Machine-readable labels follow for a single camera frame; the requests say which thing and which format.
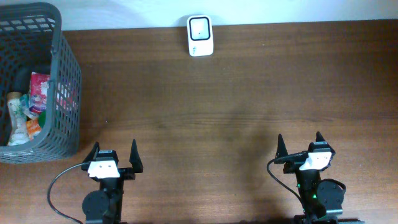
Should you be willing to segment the white tube with tan cap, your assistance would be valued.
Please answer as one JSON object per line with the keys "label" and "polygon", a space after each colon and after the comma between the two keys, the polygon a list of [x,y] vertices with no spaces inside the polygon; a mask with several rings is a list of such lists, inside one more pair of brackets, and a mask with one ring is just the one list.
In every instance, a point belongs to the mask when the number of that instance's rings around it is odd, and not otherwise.
{"label": "white tube with tan cap", "polygon": [[11,121],[11,133],[7,146],[21,145],[30,141],[26,126],[27,116],[21,107],[21,96],[22,93],[19,92],[7,94],[7,107]]}

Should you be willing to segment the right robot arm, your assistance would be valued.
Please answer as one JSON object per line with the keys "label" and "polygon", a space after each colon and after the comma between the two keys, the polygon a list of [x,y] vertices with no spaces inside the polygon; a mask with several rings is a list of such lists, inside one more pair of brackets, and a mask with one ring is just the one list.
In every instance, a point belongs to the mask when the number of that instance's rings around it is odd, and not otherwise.
{"label": "right robot arm", "polygon": [[321,133],[306,151],[289,154],[281,134],[278,135],[275,164],[284,166],[284,174],[294,174],[298,192],[294,195],[303,208],[302,215],[293,217],[293,223],[338,223],[343,213],[342,203],[346,186],[333,179],[322,179],[320,172],[331,166],[335,150]]}

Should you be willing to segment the red purple tissue pack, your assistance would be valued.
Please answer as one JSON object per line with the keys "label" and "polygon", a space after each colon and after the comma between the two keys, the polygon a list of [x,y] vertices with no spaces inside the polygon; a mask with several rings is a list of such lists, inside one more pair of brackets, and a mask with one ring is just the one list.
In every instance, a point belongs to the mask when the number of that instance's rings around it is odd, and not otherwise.
{"label": "red purple tissue pack", "polygon": [[41,114],[46,110],[50,75],[32,72],[30,76],[29,110]]}

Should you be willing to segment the small orange box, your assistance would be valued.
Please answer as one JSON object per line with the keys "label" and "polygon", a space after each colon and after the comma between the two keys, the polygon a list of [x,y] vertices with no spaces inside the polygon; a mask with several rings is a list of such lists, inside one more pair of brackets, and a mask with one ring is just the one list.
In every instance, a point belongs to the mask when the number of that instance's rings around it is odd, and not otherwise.
{"label": "small orange box", "polygon": [[27,133],[30,140],[33,140],[41,132],[42,128],[37,119],[30,119],[26,122]]}

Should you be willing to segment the small teal box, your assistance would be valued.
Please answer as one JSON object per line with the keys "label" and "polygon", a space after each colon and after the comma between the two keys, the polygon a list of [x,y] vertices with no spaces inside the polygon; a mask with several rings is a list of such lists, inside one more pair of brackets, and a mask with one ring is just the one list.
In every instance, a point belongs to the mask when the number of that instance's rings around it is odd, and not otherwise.
{"label": "small teal box", "polygon": [[24,108],[23,113],[30,119],[37,119],[39,115],[33,111],[30,111],[29,108]]}

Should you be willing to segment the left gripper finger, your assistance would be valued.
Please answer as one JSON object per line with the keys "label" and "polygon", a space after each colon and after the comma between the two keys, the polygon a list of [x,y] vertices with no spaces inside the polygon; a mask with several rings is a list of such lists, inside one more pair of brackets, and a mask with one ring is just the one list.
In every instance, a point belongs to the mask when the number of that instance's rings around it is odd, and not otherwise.
{"label": "left gripper finger", "polygon": [[138,153],[137,142],[135,139],[133,139],[133,141],[132,141],[129,162],[132,165],[132,169],[133,169],[134,173],[143,173],[144,166],[142,164],[140,155]]}
{"label": "left gripper finger", "polygon": [[86,163],[95,160],[99,150],[100,150],[100,144],[99,142],[95,142],[92,150],[88,153],[83,162]]}

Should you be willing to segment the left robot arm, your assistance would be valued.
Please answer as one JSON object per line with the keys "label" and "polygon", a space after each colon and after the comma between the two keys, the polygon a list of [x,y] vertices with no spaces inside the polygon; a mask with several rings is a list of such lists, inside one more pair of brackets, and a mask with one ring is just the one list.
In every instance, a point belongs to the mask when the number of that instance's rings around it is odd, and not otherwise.
{"label": "left robot arm", "polygon": [[86,223],[120,223],[124,194],[124,182],[134,180],[144,166],[133,140],[129,155],[130,167],[118,167],[118,155],[114,150],[101,150],[96,142],[83,160],[82,170],[99,183],[99,189],[90,192],[82,202]]}

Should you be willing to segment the green jar with green lid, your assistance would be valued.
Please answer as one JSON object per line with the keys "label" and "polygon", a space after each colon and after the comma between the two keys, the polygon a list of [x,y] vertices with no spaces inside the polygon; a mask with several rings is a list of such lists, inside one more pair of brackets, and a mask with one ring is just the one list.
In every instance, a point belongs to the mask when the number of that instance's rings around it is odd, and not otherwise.
{"label": "green jar with green lid", "polygon": [[39,117],[37,119],[37,122],[41,128],[45,126],[45,120],[46,120],[46,111],[43,111],[41,112],[41,114],[39,114]]}

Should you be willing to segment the teal wet wipes pouch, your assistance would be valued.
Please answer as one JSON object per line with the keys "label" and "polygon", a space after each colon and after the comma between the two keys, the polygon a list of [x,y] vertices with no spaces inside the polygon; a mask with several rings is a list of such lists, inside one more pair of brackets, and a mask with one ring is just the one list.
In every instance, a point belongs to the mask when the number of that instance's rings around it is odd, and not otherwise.
{"label": "teal wet wipes pouch", "polygon": [[24,94],[19,98],[21,104],[21,110],[26,116],[30,116],[29,111],[29,96],[28,94]]}

